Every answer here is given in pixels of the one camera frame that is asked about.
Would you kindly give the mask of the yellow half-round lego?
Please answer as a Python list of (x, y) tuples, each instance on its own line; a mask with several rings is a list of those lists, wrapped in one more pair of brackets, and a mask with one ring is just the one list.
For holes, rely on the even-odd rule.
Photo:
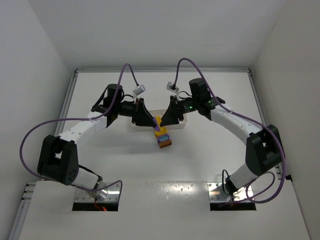
[(161, 126), (162, 119), (161, 119), (161, 117), (159, 115), (154, 116), (153, 120), (156, 123), (157, 127)]

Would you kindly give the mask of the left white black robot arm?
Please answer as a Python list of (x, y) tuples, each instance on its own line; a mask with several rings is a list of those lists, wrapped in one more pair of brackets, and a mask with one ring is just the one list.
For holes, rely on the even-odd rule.
[(130, 117), (136, 126), (156, 126), (143, 98), (126, 101), (124, 97), (121, 85), (109, 84), (84, 121), (57, 136), (48, 135), (42, 142), (37, 173), (66, 186), (88, 190), (100, 186), (102, 177), (80, 165), (78, 148), (108, 128), (118, 116)]

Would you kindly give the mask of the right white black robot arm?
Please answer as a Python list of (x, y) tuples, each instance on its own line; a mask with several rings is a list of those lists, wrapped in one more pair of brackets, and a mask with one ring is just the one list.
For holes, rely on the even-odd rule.
[(177, 95), (170, 97), (169, 106), (161, 118), (162, 126), (179, 124), (184, 115), (197, 111), (208, 120), (221, 125), (239, 138), (245, 145), (245, 162), (225, 179), (221, 188), (225, 195), (232, 196), (239, 189), (278, 164), (285, 164), (278, 129), (265, 126), (254, 119), (232, 111), (226, 102), (215, 96), (203, 78), (189, 81), (191, 95), (182, 100)]

